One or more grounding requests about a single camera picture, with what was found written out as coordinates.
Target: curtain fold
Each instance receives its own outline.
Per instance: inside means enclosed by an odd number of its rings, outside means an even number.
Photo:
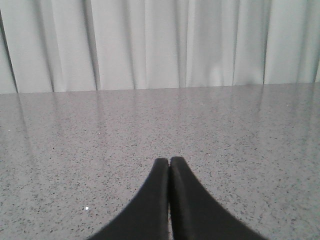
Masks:
[[[0,0],[0,93],[319,82],[319,0]]]

